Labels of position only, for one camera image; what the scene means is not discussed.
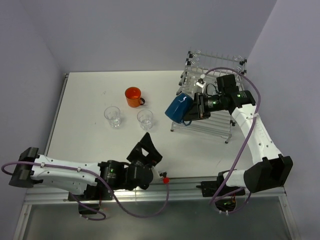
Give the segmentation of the orange plastic mug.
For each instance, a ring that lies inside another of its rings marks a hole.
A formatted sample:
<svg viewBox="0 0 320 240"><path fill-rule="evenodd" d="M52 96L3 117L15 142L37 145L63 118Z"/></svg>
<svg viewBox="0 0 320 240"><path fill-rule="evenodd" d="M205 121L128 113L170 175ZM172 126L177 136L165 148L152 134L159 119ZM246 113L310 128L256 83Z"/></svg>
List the orange plastic mug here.
<svg viewBox="0 0 320 240"><path fill-rule="evenodd" d="M129 87L124 92L127 104L132 108L137 108L145 104L145 100L141 97L141 90L137 87Z"/></svg>

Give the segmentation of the dark blue cup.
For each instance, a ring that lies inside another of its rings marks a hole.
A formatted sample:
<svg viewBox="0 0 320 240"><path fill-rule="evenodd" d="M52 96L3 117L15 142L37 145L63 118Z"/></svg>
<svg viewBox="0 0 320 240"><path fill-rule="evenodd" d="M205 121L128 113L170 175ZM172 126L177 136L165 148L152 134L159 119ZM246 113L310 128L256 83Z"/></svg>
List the dark blue cup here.
<svg viewBox="0 0 320 240"><path fill-rule="evenodd" d="M191 108L192 104L193 99L189 95L181 93L174 98L164 114L177 124L189 126L192 123L192 120L185 122L184 116L187 114L187 111Z"/></svg>

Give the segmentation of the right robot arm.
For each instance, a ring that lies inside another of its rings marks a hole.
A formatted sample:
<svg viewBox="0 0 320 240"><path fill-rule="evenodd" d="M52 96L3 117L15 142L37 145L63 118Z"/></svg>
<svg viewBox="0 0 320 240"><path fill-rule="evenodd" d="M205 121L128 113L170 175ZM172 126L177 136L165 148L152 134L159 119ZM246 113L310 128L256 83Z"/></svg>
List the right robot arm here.
<svg viewBox="0 0 320 240"><path fill-rule="evenodd" d="M227 195L240 188L257 193L284 186L293 160L273 143L258 113L260 101L250 91L239 89L234 74L218 77L217 88L215 95L196 92L183 118L191 122L207 119L213 112L228 111L245 136L244 144L249 147L253 165L247 170L237 170L232 165L230 170L220 172L215 195Z"/></svg>

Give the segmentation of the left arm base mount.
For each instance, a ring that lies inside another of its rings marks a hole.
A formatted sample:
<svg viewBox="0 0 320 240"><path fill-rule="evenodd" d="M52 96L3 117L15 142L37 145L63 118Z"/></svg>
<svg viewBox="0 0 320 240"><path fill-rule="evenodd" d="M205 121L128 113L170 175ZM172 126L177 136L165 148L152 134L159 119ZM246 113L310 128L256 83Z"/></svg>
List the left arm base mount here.
<svg viewBox="0 0 320 240"><path fill-rule="evenodd" d="M100 206L102 201L109 201L112 200L113 197L110 194L110 191L107 188L103 188L102 186L90 186L87 185L84 193L80 195L74 195L78 201L98 201L98 203L83 203L86 207L94 209L96 211L100 210ZM76 200L72 197L72 194L69 192L67 200L69 202L76 202ZM91 209L87 209L84 206L81 206L78 203L78 212L82 215L95 215L97 214Z"/></svg>

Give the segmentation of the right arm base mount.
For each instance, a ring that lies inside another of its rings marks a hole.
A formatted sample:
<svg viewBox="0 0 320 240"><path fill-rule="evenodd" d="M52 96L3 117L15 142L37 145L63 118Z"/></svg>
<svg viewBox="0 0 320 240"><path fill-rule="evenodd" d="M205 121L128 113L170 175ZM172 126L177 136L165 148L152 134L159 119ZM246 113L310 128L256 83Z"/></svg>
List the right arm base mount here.
<svg viewBox="0 0 320 240"><path fill-rule="evenodd" d="M224 177L223 174L228 173L228 171L219 172L216 180L213 181L201 181L200 185L197 185L196 187L201 190L203 197L213 197L215 192L218 190L220 185L222 184ZM239 187L233 186L224 186L222 190L217 195L218 197L221 197L223 195L229 194L232 191L236 191L233 194L230 194L226 196L225 198L218 200L215 202L215 206L219 211L222 212L230 212L234 211L237 205L236 196L244 196L246 194L245 190L240 190Z"/></svg>

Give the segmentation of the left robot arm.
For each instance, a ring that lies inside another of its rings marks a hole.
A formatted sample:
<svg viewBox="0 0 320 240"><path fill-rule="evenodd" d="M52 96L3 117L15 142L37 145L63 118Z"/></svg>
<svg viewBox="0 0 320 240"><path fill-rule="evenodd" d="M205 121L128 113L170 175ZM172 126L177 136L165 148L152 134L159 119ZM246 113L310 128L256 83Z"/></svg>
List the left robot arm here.
<svg viewBox="0 0 320 240"><path fill-rule="evenodd" d="M112 190L147 189L153 180L159 178L155 166L163 158L149 133L134 146L126 162L70 162L50 158L38 151L37 147L29 147L20 154L14 171L10 173L9 185L29 189L42 184L81 195L86 200L95 198L97 189L104 184Z"/></svg>

